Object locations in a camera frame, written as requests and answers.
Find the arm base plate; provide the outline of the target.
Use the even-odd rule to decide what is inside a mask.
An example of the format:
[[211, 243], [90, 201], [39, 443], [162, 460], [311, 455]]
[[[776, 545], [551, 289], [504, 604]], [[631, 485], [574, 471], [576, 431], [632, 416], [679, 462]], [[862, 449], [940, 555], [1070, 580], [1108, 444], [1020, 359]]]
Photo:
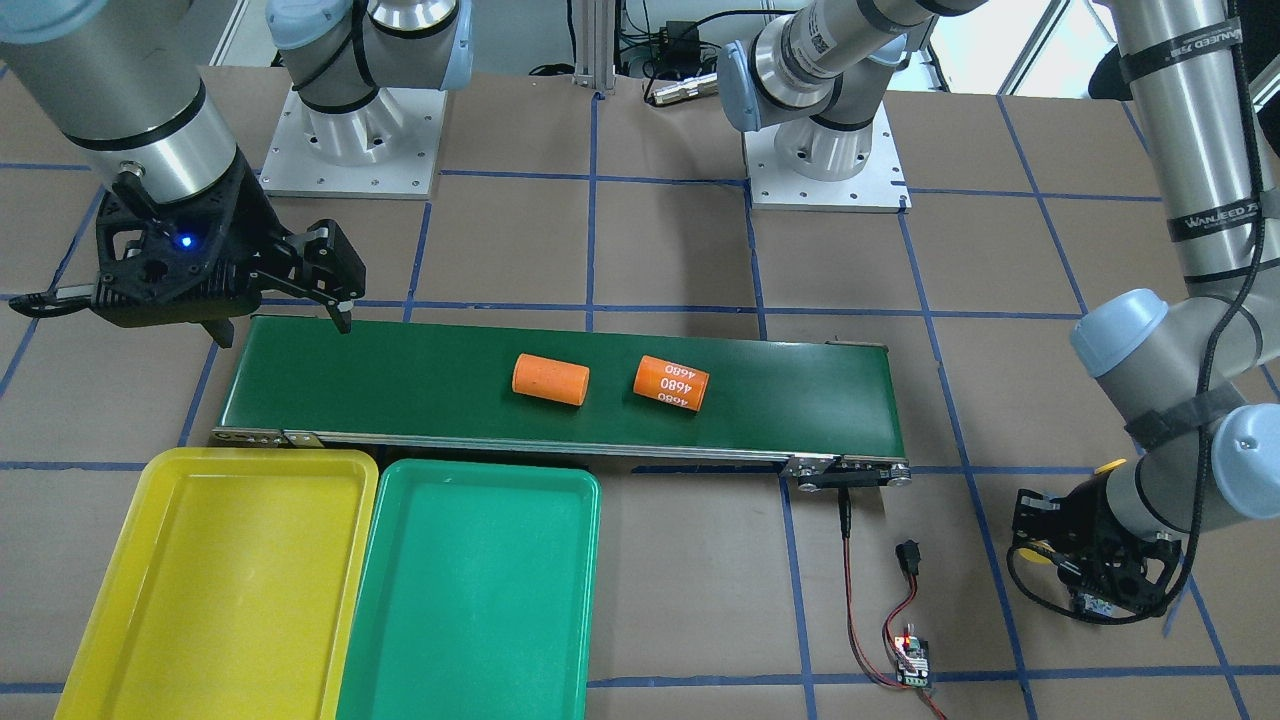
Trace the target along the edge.
[[433, 195], [449, 94], [381, 88], [346, 114], [288, 92], [259, 176], [268, 195], [426, 201]]
[[855, 131], [794, 120], [742, 135], [760, 210], [901, 213], [913, 208], [884, 104]]

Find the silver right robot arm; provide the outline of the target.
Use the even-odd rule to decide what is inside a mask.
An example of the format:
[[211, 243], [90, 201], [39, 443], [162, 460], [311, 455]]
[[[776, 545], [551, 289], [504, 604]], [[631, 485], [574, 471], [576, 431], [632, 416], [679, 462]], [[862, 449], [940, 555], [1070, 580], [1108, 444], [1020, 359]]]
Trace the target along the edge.
[[[83, 310], [122, 328], [189, 323], [221, 347], [276, 291], [351, 332], [366, 266], [333, 219], [285, 228], [177, 33], [183, 1], [5, 1], [3, 60], [102, 182], [97, 275], [14, 297], [46, 319]], [[319, 193], [413, 197], [431, 184], [442, 120], [415, 97], [463, 88], [468, 1], [270, 1], [291, 77], [284, 150]]]

